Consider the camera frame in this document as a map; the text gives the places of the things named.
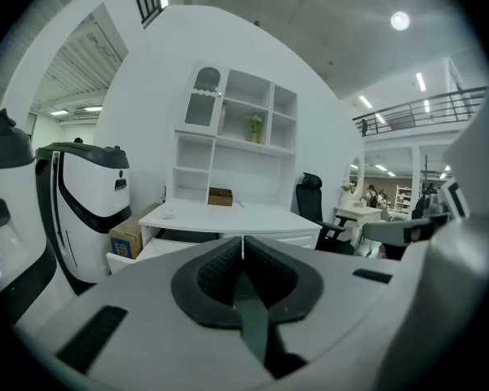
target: small wooden box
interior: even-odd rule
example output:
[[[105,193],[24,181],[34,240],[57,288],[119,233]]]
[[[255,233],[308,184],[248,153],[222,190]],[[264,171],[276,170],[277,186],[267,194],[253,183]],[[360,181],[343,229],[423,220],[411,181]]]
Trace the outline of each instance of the small wooden box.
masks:
[[[211,205],[225,205],[231,207],[234,202],[234,197],[231,194],[231,190],[226,188],[214,188],[209,190],[209,203]]]

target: cardboard box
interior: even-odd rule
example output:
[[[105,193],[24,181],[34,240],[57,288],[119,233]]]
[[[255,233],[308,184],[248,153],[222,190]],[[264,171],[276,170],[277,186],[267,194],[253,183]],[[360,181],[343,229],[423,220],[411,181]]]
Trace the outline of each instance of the cardboard box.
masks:
[[[215,188],[211,187],[209,189],[209,200],[208,204],[211,205],[224,205],[231,207],[234,202],[234,197],[231,190],[226,188]]]
[[[139,219],[146,216],[160,205],[161,204],[153,203],[140,213],[130,216],[124,222],[121,222],[119,225],[113,227],[108,232],[111,238],[112,253],[121,257],[136,259],[143,250],[141,226],[138,223]]]

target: shelving unit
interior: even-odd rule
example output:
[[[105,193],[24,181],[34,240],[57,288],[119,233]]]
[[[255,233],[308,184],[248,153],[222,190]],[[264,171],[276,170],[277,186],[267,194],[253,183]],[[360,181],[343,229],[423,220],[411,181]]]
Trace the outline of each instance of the shelving unit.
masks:
[[[234,203],[289,209],[297,95],[264,78],[213,65],[196,66],[188,85],[190,101],[176,125],[172,197],[206,202],[209,187],[220,187],[232,190]],[[251,142],[249,123],[256,113],[262,117],[259,143]]]
[[[409,187],[397,186],[397,193],[394,199],[394,211],[400,213],[409,213],[411,209],[412,189]]]

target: black rubber pad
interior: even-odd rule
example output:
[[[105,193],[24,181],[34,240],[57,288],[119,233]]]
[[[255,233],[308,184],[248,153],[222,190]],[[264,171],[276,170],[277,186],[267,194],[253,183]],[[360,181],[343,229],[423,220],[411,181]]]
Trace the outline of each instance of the black rubber pad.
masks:
[[[390,283],[393,275],[384,274],[383,272],[376,272],[375,270],[355,270],[353,271],[353,275],[370,279],[372,281],[377,281],[378,283]]]
[[[127,313],[125,309],[106,305],[56,356],[70,367],[85,374]]]

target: white robot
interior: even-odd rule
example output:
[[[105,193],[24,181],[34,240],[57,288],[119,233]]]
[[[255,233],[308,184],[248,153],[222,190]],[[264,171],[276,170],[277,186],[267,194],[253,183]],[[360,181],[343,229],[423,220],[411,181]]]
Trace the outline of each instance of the white robot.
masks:
[[[130,216],[129,162],[119,148],[52,143],[37,149],[43,225],[76,293],[110,273],[108,232]]]
[[[0,307],[30,335],[75,293],[43,230],[29,137],[0,111]]]

